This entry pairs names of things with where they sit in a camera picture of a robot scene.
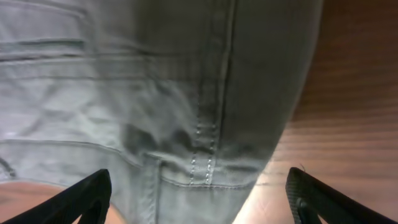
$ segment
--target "back pocket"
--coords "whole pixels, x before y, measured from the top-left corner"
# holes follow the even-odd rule
[[[0,0],[0,61],[82,55],[84,13]]]

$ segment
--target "wooden floor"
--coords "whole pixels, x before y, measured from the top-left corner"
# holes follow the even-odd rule
[[[398,1],[325,0],[302,99],[236,223],[294,223],[292,166],[398,220]]]

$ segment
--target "seam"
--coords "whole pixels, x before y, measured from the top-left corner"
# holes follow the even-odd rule
[[[211,15],[214,15],[215,13],[217,13],[216,4],[217,4],[218,1],[220,1],[220,0],[211,1],[211,3],[212,3],[211,4]],[[206,43],[207,43],[206,49],[208,50],[208,52],[211,52],[210,49],[211,49],[212,45],[211,45],[211,42],[210,42],[210,37],[211,37],[212,34],[214,34],[213,33],[213,29],[214,29],[215,23],[216,23],[216,21],[215,21],[214,17],[212,17],[210,19],[210,23],[209,23],[210,31],[208,33],[208,37],[207,37],[207,40],[206,40]],[[212,122],[212,126],[211,126],[212,129],[211,129],[211,134],[210,134],[210,148],[209,148],[210,155],[208,156],[207,168],[206,168],[206,174],[205,174],[205,184],[206,185],[210,185],[210,182],[211,182],[211,177],[210,177],[211,162],[213,160],[213,151],[214,151],[214,145],[215,145],[214,144],[215,137],[214,137],[214,133],[213,133],[213,129],[214,129],[214,126],[215,126],[215,120],[216,120],[216,116],[213,118],[213,122]]]
[[[18,78],[0,78],[0,81],[8,80],[43,80],[43,79],[54,79],[54,80],[90,80],[90,81],[118,81],[118,80],[151,80],[159,82],[197,82],[197,80],[182,80],[182,79],[169,79],[169,78],[155,78],[155,77],[55,77],[55,76],[37,76],[37,77],[18,77]]]
[[[69,63],[78,63],[78,65],[83,66],[82,68],[77,68],[77,69],[84,69],[86,67],[88,68],[93,68],[97,70],[93,75],[90,76],[84,76],[84,77],[79,77],[76,75],[60,75],[60,76],[55,76],[55,75],[41,75],[40,73],[35,73],[34,75],[7,75],[0,77],[0,80],[30,80],[30,79],[40,79],[40,78],[58,78],[58,79],[89,79],[89,80],[118,80],[118,79],[132,79],[132,80],[170,80],[170,81],[176,81],[176,82],[198,82],[201,80],[216,80],[215,78],[210,78],[210,77],[200,77],[199,74],[194,74],[191,77],[184,78],[184,77],[173,77],[170,76],[169,74],[163,74],[159,77],[151,77],[150,75],[146,75],[144,73],[145,66],[147,63],[154,64],[157,66],[162,66],[166,62],[170,62],[171,64],[177,64],[180,62],[188,62],[193,60],[193,58],[159,58],[159,57],[145,57],[143,55],[138,55],[137,57],[118,57],[117,55],[112,56],[106,56],[102,58],[93,58],[93,57],[79,57],[77,55],[74,55],[73,57],[64,57],[64,58],[37,58],[36,60],[32,60],[31,58],[25,58],[25,60],[12,60],[12,61],[4,61],[0,62],[0,69],[2,67],[13,67],[13,66],[20,66],[18,69],[32,69],[35,68],[35,66],[38,66],[39,68],[43,66],[67,66]],[[99,67],[103,65],[104,63],[110,63],[111,65],[113,63],[121,63],[123,66],[126,66],[126,71],[128,73],[122,73],[118,76],[112,76],[109,77],[107,74],[101,75],[103,72],[99,70],[99,68],[96,68],[96,64],[98,64]]]
[[[66,14],[69,16],[77,17],[79,19],[84,19],[86,16],[86,12],[79,10],[73,6],[66,6],[64,4],[60,3],[51,3],[49,1],[46,1],[46,3],[43,2],[27,2],[27,1],[11,1],[11,0],[0,0],[0,5],[5,5],[6,7],[16,7],[19,9],[26,9],[28,8],[29,10],[33,11],[40,11],[40,10],[45,10],[45,11],[57,11],[62,14]]]
[[[196,131],[195,131],[195,134],[196,134],[195,145],[193,146],[194,152],[193,152],[192,160],[191,160],[192,168],[191,168],[191,172],[190,172],[190,185],[193,184],[193,179],[194,179],[194,174],[195,174],[195,165],[196,165],[196,157],[197,157],[197,150],[195,148],[198,147],[198,145],[199,145],[199,137],[200,137],[200,133],[201,133],[201,131],[200,131],[200,125],[201,125],[201,122],[200,122],[200,98],[201,98],[200,88],[201,88],[201,85],[200,84],[199,84],[198,91],[197,91],[197,126],[196,126]]]
[[[234,18],[235,18],[235,10],[236,10],[236,0],[230,0],[229,8],[226,9],[227,11],[227,18],[226,18],[226,35],[225,35],[225,43],[226,47],[223,52],[222,61],[221,61],[221,70],[220,80],[222,81],[221,89],[217,91],[217,100],[218,103],[216,104],[217,107],[215,109],[215,117],[214,122],[212,125],[212,136],[211,136],[211,145],[210,150],[213,151],[213,155],[211,155],[208,159],[208,168],[206,173],[206,184],[211,184],[213,170],[211,168],[211,162],[214,161],[213,167],[216,165],[216,153],[219,148],[219,139],[216,143],[217,132],[219,134],[218,138],[221,137],[221,127],[223,121],[223,113],[225,108],[225,97],[226,97],[226,85],[228,82],[228,70],[229,65],[231,63],[231,53],[232,53],[232,43],[233,43],[233,26],[234,26]]]
[[[38,140],[18,140],[18,139],[13,139],[13,140],[2,140],[0,141],[0,144],[58,144],[62,146],[86,146],[90,147],[91,149],[98,150],[98,151],[107,151],[111,153],[116,153],[122,158],[124,161],[126,161],[128,164],[132,165],[135,168],[141,169],[142,166],[133,162],[132,160],[128,159],[122,151],[119,151],[117,149],[114,149],[112,147],[107,147],[107,146],[102,146],[100,144],[95,144],[92,142],[76,142],[76,141],[52,141],[52,140],[44,140],[44,141],[38,141]]]
[[[178,184],[176,182],[173,182],[172,180],[169,179],[165,179],[165,178],[161,178],[162,181],[165,184],[170,184],[170,185],[174,185],[176,187],[180,187],[183,189],[203,189],[203,190],[209,190],[209,189],[224,189],[224,190],[244,190],[244,189],[251,189],[253,188],[253,186],[255,185],[256,181],[251,182],[249,184],[245,184],[245,185],[238,185],[238,186],[224,186],[224,185],[187,185],[187,184]]]
[[[36,46],[40,44],[74,44],[74,43],[82,43],[84,42],[84,38],[72,38],[72,37],[48,37],[48,38],[39,38],[39,39],[29,39],[29,40],[18,40],[13,42],[3,42],[0,41],[0,46]]]
[[[130,61],[135,61],[135,62],[145,62],[145,58],[154,58],[156,59],[159,63],[162,62],[168,62],[168,61],[176,61],[176,62],[189,62],[189,61],[194,61],[198,57],[197,54],[193,55],[145,55],[141,53],[136,53],[136,54],[124,54],[124,53],[94,53],[94,54],[84,54],[84,57],[73,57],[73,58],[68,58],[71,60],[64,60],[64,58],[46,58],[40,60],[42,63],[46,62],[55,62],[55,63],[68,63],[68,62],[73,62],[74,65],[78,62],[97,62],[97,61],[115,61],[115,62],[130,62]],[[26,63],[29,63],[29,60],[21,62],[21,64],[25,65]],[[15,65],[16,63],[1,63],[2,66],[6,65]]]
[[[145,223],[157,223],[157,207],[159,206],[159,174],[160,163],[158,157],[144,155],[144,168],[142,170],[142,186],[144,203],[142,206],[142,219]]]

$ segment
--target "belt loop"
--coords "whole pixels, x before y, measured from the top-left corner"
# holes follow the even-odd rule
[[[157,224],[160,187],[160,160],[145,154],[141,174],[141,222],[140,224]]]

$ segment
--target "gray fabric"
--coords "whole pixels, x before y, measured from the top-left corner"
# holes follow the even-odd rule
[[[321,8],[0,0],[0,177],[68,186],[106,168],[128,223],[231,223],[299,97]]]

